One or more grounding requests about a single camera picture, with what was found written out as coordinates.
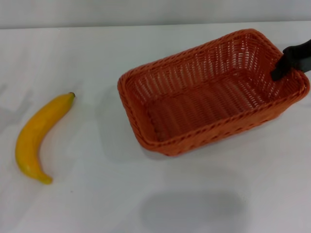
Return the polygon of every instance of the basket rim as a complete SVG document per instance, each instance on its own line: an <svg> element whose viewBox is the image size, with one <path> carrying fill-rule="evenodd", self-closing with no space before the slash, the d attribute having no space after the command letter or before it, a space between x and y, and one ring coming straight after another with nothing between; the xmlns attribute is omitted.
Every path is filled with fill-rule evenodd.
<svg viewBox="0 0 311 233"><path fill-rule="evenodd" d="M267 49L277 51L279 53L279 56L280 57L282 56L283 53L261 32L255 30L255 29L243 29L243 30L239 30L239 31L235 31L233 33L227 34L227 35L222 36L218 39L209 41L209 42L204 43L202 45L196 46L194 48L190 48L188 50L182 51L180 53L159 59L159 60L154 61L154 62L150 62L150 63L144 64L144 65L138 66L137 68L131 69L128 72L124 73L120 77L120 79L118 81L118 91L119 91L122 103L125 106L127 116L134 121L134 124L132 123L132 121L130 121L130 123L131 123L133 130L134 130L135 137L138 139L138 141L141 143L141 145L143 147L148 147L149 150L153 150L153 149L156 150L156 148L159 148L159 147L178 144L180 141L183 141L185 138L191 137L192 135L198 135L202 132L205 132L206 130L216 128L217 126L223 126L223 125L230 123L232 121L237 121L241 118L244 118L245 116L252 115L256 112L263 111L264 109L270 108L272 105L274 105L274 106L280 105L280 104L286 102L287 100L289 100L288 101L288 107L289 107L290 105L299 101L300 99L304 98L307 95L307 93L310 90L309 79L306 77L306 75L302 71L292 70L292 75L295 77L298 77L298 80L300 81L301 86L300 86L299 90L297 90L296 92L294 92L293 94L291 94L289 96L283 97L281 99L277 99L275 101L268 102L266 104L260 105L257 108L253 108L250 110L243 111L243 112L236 114L236 115L233 115L231 117L217 120L213 123L207 124L207 125L202 126L198 129L183 133L181 135L174 136L174 137L169 138L169 139L164 140L164 141L148 139L145 132L141 130L140 123L139 123L139 121L137 121L137 116L136 116L135 111L133 111L133 107L132 107L131 102L128 101L128 93L126 90L126 84L133 78L133 76L136 76L136 75L139 75L139 74L144 73L146 71L149 71L151 66L152 67L155 67L155 66L159 67L162 64L170 62L171 60L174 60L174 59L176 59L180 56L183 56L183 55L192 56L192 55L196 54L197 52L205 50L205 47L210 46L213 43L217 42L217 44L220 44L224 41L227 41L228 38L235 39L241 35L246 35L246 34L252 34L252 35L256 36L257 39L260 40L263 44L269 45L269 48L267 48Z"/></svg>

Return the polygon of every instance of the table surface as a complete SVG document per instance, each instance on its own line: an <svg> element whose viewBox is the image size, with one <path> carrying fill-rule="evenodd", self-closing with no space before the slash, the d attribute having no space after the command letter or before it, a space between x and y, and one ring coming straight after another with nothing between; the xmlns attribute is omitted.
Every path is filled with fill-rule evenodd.
<svg viewBox="0 0 311 233"><path fill-rule="evenodd" d="M0 30L0 232L310 232L310 95L177 158L139 146L118 96L127 70L244 28L280 49L311 38L311 22ZM40 149L54 178L42 185L18 170L16 138L69 91Z"/></svg>

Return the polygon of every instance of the orange wicker basket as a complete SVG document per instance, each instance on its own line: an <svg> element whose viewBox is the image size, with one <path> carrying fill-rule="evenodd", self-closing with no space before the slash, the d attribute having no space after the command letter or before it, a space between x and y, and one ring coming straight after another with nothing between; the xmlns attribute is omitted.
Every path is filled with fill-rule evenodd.
<svg viewBox="0 0 311 233"><path fill-rule="evenodd" d="M137 140L175 156L279 116L310 89L294 69L272 81L281 56L248 29L128 71L118 90Z"/></svg>

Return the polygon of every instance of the banana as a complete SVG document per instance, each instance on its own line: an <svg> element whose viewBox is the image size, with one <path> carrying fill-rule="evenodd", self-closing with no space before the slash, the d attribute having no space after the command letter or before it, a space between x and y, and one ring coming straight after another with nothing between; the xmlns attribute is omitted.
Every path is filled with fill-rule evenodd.
<svg viewBox="0 0 311 233"><path fill-rule="evenodd" d="M60 95L41 108L19 133L15 158L19 169L27 176L45 184L53 179L45 174L39 161L39 148L44 136L71 108L75 94Z"/></svg>

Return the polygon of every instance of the white wall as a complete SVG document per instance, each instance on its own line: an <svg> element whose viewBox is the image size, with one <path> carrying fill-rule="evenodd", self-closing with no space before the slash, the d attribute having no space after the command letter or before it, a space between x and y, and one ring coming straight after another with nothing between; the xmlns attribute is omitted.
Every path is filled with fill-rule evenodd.
<svg viewBox="0 0 311 233"><path fill-rule="evenodd" d="M311 20L311 0L0 0L0 28Z"/></svg>

